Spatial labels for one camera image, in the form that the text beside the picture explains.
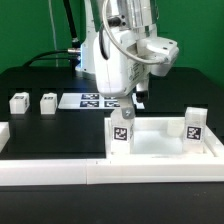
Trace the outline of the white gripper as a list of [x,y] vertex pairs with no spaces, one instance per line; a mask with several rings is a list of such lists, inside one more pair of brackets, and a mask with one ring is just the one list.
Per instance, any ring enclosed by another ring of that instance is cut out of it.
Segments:
[[[120,98],[136,89],[138,103],[148,100],[148,65],[128,59],[114,46],[105,31],[101,31],[94,40],[93,53],[97,89],[102,96]],[[124,119],[135,117],[130,96],[120,98],[119,104]]]

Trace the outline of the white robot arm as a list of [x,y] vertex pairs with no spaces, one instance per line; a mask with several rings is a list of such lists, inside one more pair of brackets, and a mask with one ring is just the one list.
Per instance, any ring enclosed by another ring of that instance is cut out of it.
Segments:
[[158,61],[146,51],[155,27],[150,0],[84,0],[86,37],[78,74],[96,80],[103,97],[118,100],[119,114],[135,117],[131,95],[148,98],[149,74]]

